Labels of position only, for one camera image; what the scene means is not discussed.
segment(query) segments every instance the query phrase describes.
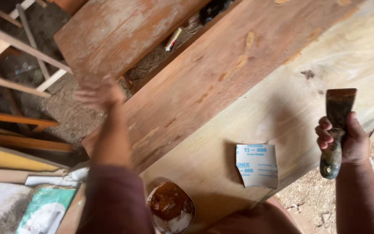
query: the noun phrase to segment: blue arrow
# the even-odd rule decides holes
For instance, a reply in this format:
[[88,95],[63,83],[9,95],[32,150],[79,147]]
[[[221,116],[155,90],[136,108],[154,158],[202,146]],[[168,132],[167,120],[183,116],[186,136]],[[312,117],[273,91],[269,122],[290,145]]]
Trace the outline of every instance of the blue arrow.
[[258,171],[264,171],[264,172],[278,172],[278,171],[275,171],[275,170],[269,170],[269,169],[258,169]]
[[258,176],[268,176],[268,177],[271,177],[271,178],[277,178],[276,175],[265,175],[265,174],[258,174]]
[[275,164],[258,164],[258,166],[265,166],[265,167],[276,167]]

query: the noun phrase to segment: person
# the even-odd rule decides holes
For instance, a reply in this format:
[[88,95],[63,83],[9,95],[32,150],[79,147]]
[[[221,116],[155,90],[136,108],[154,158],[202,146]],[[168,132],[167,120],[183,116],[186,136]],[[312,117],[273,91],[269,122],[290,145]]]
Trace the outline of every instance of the person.
[[[99,87],[76,92],[88,107],[107,111],[91,158],[86,205],[77,234],[153,234],[152,216],[145,204],[143,183],[131,171],[131,145],[125,121],[125,93],[110,77]],[[320,149],[333,141],[326,117],[315,128]],[[342,165],[336,178],[337,232],[374,233],[374,173],[369,161],[370,141],[356,119],[347,117]],[[235,212],[205,231],[208,234],[300,233],[289,213],[275,199]]]

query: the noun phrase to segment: small bowl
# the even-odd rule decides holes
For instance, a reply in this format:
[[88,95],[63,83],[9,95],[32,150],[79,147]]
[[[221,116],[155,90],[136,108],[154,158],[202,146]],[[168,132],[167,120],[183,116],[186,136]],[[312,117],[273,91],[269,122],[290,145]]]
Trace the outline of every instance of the small bowl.
[[193,222],[196,208],[190,196],[173,182],[160,183],[147,198],[155,227],[162,234],[180,234]]

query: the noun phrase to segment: dirt floor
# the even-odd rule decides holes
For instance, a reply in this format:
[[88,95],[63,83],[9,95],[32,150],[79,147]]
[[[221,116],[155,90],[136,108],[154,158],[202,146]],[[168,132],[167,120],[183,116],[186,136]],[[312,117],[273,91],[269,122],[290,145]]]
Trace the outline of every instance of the dirt floor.
[[[6,0],[0,0],[0,9],[8,13],[15,7],[14,3],[20,1],[13,0],[12,5],[7,5],[5,4]],[[52,37],[70,19],[70,16],[54,3],[49,3],[47,8],[42,8],[34,3],[26,10],[26,15],[39,49],[56,59],[63,60]],[[8,24],[2,19],[0,19],[0,28],[20,40],[28,41],[23,29]],[[189,26],[183,28],[183,34],[175,43],[171,52],[174,52],[200,28],[201,25],[197,21],[190,22]],[[142,79],[148,72],[157,67],[171,54],[171,52],[164,51],[164,45],[163,42],[153,49],[135,67],[129,70],[127,75],[133,80]],[[37,60],[33,56],[24,53],[21,56],[11,54],[0,58],[0,66],[4,76],[15,82],[36,87],[44,81]],[[49,66],[49,71],[54,73],[56,68]],[[74,91],[78,88],[74,77],[66,74],[48,89],[53,94],[48,99],[13,91],[15,99],[25,116],[51,119],[60,123],[56,128],[44,130],[46,136],[42,136],[42,138],[54,136],[59,141],[73,144],[76,153],[51,158],[69,166],[88,159],[80,141],[100,125],[105,118],[104,113],[87,109],[74,99]],[[3,89],[0,87],[0,112],[10,113],[2,93]],[[10,125],[9,128],[15,130],[18,127]],[[374,144],[371,147],[371,158],[374,160]],[[335,181],[322,178],[318,169],[307,173],[304,177],[280,191],[277,196],[295,219],[299,219],[301,216],[298,215],[300,214],[305,214],[308,217],[306,217],[306,220],[311,222],[310,228],[312,230],[310,231],[310,228],[308,228],[308,230],[305,230],[305,234],[336,233]]]
[[[371,146],[370,157],[374,160],[374,143]],[[337,233],[335,180],[322,178],[319,168],[280,191],[277,197],[294,215],[294,219],[297,214],[304,215],[307,212],[310,215],[314,211],[314,230],[311,233],[319,233],[323,228],[330,234]]]

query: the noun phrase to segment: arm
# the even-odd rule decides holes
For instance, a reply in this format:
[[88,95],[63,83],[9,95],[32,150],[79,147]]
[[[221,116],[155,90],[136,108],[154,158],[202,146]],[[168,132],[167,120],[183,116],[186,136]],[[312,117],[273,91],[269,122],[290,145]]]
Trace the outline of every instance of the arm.
[[[321,149],[333,141],[327,130],[332,125],[320,119],[316,132]],[[370,140],[356,119],[347,117],[347,136],[342,145],[343,157],[336,178],[337,232],[374,233],[374,172],[369,161]]]
[[86,204],[77,234],[153,234],[143,183],[131,169],[131,145],[125,121],[122,88],[106,78],[95,89],[76,92],[87,106],[107,111],[91,158]]

